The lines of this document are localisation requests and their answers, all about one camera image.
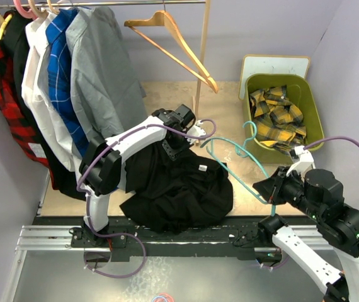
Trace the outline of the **teal plastic hanger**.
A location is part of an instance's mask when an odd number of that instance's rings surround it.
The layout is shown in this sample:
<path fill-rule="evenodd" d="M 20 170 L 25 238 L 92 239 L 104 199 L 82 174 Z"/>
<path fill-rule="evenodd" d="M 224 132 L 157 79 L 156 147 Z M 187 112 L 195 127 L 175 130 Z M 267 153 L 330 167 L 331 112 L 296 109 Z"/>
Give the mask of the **teal plastic hanger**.
<path fill-rule="evenodd" d="M 242 124 L 242 128 L 245 129 L 247 126 L 252 127 L 252 134 L 250 134 L 240 145 L 239 143 L 230 140 L 224 137 L 213 137 L 213 134 L 216 132 L 216 123 L 211 119 L 202 119 L 197 121 L 197 125 L 200 126 L 204 122 L 209 122 L 214 126 L 212 134 L 205 139 L 205 141 L 200 145 L 200 148 L 205 148 L 209 156 L 213 158 L 227 173 L 230 175 L 243 189 L 245 189 L 256 201 L 259 201 L 262 205 L 269 206 L 269 202 L 265 201 L 260 193 L 257 193 L 251 186 L 244 182 L 236 173 L 223 161 L 221 161 L 215 154 L 214 146 L 216 141 L 226 142 L 231 144 L 234 147 L 236 155 L 242 159 L 250 159 L 253 163 L 256 164 L 257 168 L 263 173 L 265 177 L 268 177 L 266 169 L 263 167 L 263 164 L 250 152 L 247 150 L 247 143 L 253 141 L 257 134 L 258 129 L 256 123 L 253 121 L 246 121 Z"/>

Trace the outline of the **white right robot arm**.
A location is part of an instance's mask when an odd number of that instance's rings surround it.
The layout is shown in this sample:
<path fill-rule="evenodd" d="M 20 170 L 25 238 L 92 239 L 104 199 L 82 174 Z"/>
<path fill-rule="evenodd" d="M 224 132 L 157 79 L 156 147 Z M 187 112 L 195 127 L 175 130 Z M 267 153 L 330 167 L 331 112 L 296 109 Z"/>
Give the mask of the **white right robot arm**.
<path fill-rule="evenodd" d="M 280 166 L 253 188 L 271 205 L 290 204 L 316 224 L 342 265 L 337 269 L 312 250 L 278 214 L 261 220 L 258 239 L 281 248 L 314 281 L 324 301 L 359 301 L 359 210 L 345 204 L 343 185 L 324 169 L 302 177 Z"/>

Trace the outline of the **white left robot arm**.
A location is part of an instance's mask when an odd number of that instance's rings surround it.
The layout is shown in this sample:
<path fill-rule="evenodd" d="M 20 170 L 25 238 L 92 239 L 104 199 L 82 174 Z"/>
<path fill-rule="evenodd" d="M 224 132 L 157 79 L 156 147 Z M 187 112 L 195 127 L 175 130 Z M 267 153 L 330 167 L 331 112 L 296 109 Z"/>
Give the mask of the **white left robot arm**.
<path fill-rule="evenodd" d="M 176 110 L 161 108 L 117 136 L 90 141 L 79 168 L 77 188 L 85 193 L 85 238 L 92 246 L 100 247 L 107 241 L 109 198 L 117 189 L 126 188 L 128 160 L 154 143 L 160 144 L 172 159 L 204 138 L 202 124 L 185 105 Z"/>

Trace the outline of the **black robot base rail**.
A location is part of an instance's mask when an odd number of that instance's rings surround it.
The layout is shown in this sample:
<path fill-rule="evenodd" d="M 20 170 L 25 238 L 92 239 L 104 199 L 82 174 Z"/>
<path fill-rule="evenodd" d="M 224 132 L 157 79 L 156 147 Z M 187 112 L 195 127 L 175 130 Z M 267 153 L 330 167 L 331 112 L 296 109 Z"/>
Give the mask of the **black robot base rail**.
<path fill-rule="evenodd" d="M 94 252 L 113 262 L 131 257 L 233 257 L 257 260 L 275 266 L 287 259 L 286 253 L 259 234 L 260 216 L 230 216 L 221 224 L 189 228 L 181 233 L 157 233 L 124 218 L 110 219 L 101 238 L 85 226 L 69 229 L 71 245 Z"/>

